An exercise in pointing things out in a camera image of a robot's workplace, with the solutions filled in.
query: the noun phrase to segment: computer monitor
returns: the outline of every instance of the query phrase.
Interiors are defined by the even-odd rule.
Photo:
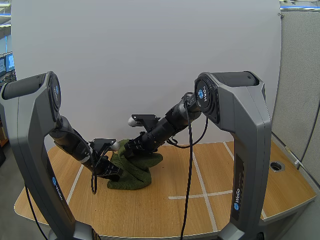
[[[0,77],[6,74],[6,57],[0,57]]]
[[[6,66],[6,72],[15,70],[14,56],[12,53],[5,56],[5,66]]]

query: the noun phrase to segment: gray cubicle partition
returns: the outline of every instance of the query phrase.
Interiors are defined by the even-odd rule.
[[[286,11],[283,14],[272,131],[302,159],[320,102],[320,13]]]
[[[282,12],[281,65],[272,131],[320,182],[320,11]],[[281,240],[320,236],[320,191]]]

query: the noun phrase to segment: ceiling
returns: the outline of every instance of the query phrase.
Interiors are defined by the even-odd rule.
[[[10,26],[0,27],[0,39],[11,34],[11,2],[12,0],[0,0],[0,5],[10,3],[10,6],[7,7],[0,6],[0,26],[10,24]]]

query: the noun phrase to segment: floor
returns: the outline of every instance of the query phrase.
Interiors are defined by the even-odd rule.
[[[34,222],[15,213],[14,205],[24,188],[24,180],[10,143],[3,147],[3,151],[6,160],[0,167],[0,240],[43,240]],[[50,229],[42,226],[42,230],[48,236]]]

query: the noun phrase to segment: black cable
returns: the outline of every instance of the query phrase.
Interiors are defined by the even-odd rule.
[[[186,101],[186,96],[188,93],[186,93],[183,96],[183,105],[185,110],[187,111],[186,113],[186,118],[188,121],[188,128],[189,128],[189,144],[190,144],[190,158],[189,158],[189,173],[188,173],[188,183],[186,186],[186,194],[185,194],[185,204],[184,204],[184,216],[183,216],[183,224],[182,224],[182,229],[181,229],[181,235],[180,235],[180,240],[183,239],[184,236],[184,231],[186,227],[186,221],[187,221],[187,213],[188,213],[188,201],[189,201],[189,193],[190,193],[190,185],[191,185],[191,175],[192,175],[192,161],[193,161],[193,140],[192,140],[192,129],[191,129],[191,122],[187,110],[187,101]]]
[[[91,191],[93,194],[96,194],[97,193],[97,171],[96,171],[96,165],[95,165],[95,161],[94,161],[94,157],[90,151],[90,147],[88,145],[88,143],[80,136],[80,134],[74,129],[74,132],[72,131],[69,131],[69,130],[65,130],[65,129],[58,129],[58,130],[53,130],[53,132],[56,132],[56,131],[61,131],[61,132],[65,132],[65,133],[69,133],[69,134],[72,134],[74,135],[76,138],[78,138],[85,146],[87,152],[89,153],[89,156],[90,156],[90,159],[91,159],[91,165],[92,165],[92,175],[91,175]]]
[[[28,191],[28,187],[27,187],[26,183],[24,183],[24,187],[25,187],[26,197],[28,198],[28,201],[29,201],[29,204],[30,204],[30,208],[31,208],[31,212],[32,212],[32,215],[33,215],[33,217],[34,217],[35,223],[36,223],[36,225],[38,226],[40,232],[42,233],[44,239],[45,239],[45,240],[48,240],[48,238],[46,237],[45,233],[42,231],[42,229],[41,229],[41,227],[40,227],[40,225],[39,225],[39,222],[38,222],[38,220],[37,220],[37,217],[36,217],[34,208],[32,207],[32,203],[31,203],[31,199],[30,199],[30,196],[29,196],[29,191]]]
[[[202,133],[201,137],[199,137],[199,139],[192,144],[192,146],[194,146],[194,145],[196,145],[198,142],[200,142],[201,139],[202,139],[202,138],[204,137],[204,135],[206,134],[206,131],[207,131],[207,128],[208,128],[208,121],[209,121],[209,119],[206,118],[203,133]],[[187,148],[190,148],[190,145],[188,145],[188,146],[179,146],[179,145],[177,145],[177,143],[172,142],[170,139],[168,139],[166,142],[167,142],[168,144],[170,144],[170,145],[173,145],[173,146],[179,148],[179,149],[187,149]]]

